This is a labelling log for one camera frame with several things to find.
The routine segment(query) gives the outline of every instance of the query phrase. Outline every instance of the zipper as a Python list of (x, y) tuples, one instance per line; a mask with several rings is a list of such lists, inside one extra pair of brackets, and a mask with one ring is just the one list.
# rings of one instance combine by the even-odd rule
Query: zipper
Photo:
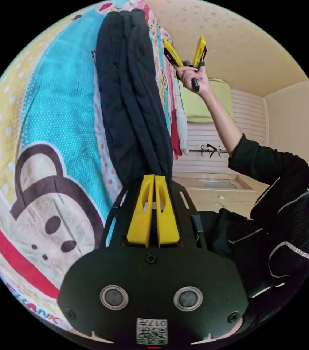
[(264, 194), (258, 199), (258, 201), (254, 204), (254, 206), (256, 206), (266, 195), (267, 193), (274, 187), (274, 185), (276, 184), (276, 182), (280, 179), (281, 177), (279, 177), (265, 192)]
[(281, 210), (283, 210), (285, 207), (287, 207), (287, 206), (289, 206), (289, 205), (295, 203), (295, 202), (298, 201), (300, 198), (302, 198), (302, 197), (304, 197), (304, 196), (306, 196), (306, 195), (308, 195), (308, 194), (309, 194), (309, 189), (308, 189), (305, 193), (301, 194), (301, 195), (300, 195), (298, 198), (296, 198), (295, 200), (290, 201), (290, 202), (288, 202), (287, 204), (285, 204), (283, 207), (281, 207), (280, 210), (277, 212), (277, 214), (279, 214), (279, 213), (281, 212)]
[(239, 238), (239, 239), (236, 240), (236, 241), (230, 241), (230, 240), (228, 240), (227, 243), (235, 244), (235, 243), (237, 243), (237, 242), (239, 242), (239, 241), (242, 241), (242, 240), (244, 240), (244, 239), (246, 239), (246, 238), (248, 238), (248, 237), (253, 236), (254, 234), (260, 232), (261, 230), (263, 230), (263, 228), (261, 228), (261, 229), (259, 229), (259, 230), (256, 230), (256, 231), (254, 231), (254, 232), (248, 234), (247, 236), (244, 236), (244, 237), (242, 237), (242, 238)]

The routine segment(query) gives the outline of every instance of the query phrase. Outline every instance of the bed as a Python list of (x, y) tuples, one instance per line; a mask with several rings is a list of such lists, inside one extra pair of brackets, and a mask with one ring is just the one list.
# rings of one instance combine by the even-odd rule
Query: bed
[(64, 275), (96, 247), (121, 184), (109, 159), (94, 49), (110, 11), (145, 11), (168, 130), (174, 71), (144, 1), (104, 1), (41, 33), (0, 79), (0, 277), (27, 308), (74, 331), (56, 299)]

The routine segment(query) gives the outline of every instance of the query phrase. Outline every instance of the qr code label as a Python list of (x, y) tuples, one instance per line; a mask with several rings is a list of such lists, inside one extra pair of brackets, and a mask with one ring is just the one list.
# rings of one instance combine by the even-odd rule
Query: qr code label
[(167, 320), (138, 318), (136, 322), (136, 343), (142, 345), (168, 344)]

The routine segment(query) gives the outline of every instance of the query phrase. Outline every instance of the ceiling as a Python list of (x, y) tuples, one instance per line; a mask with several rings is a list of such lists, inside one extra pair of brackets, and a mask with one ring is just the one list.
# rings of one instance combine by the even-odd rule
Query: ceiling
[(264, 97), (307, 76), (292, 56), (249, 20), (201, 0), (146, 0), (173, 39), (182, 60), (193, 59), (197, 41), (207, 42), (206, 71), (233, 89)]

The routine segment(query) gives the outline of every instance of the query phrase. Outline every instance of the cabinet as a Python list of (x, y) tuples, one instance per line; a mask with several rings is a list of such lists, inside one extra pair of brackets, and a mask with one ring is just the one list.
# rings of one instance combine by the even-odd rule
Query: cabinet
[[(238, 186), (235, 178), (226, 178), (224, 175), (200, 174), (196, 178), (192, 175), (184, 177), (173, 177), (173, 180), (183, 185), (198, 211), (215, 211), (226, 208), (229, 211), (238, 213), (250, 218), (250, 211), (260, 196), (259, 191), (251, 188)], [(236, 189), (211, 189), (205, 188), (205, 181), (228, 181), (236, 184)]]

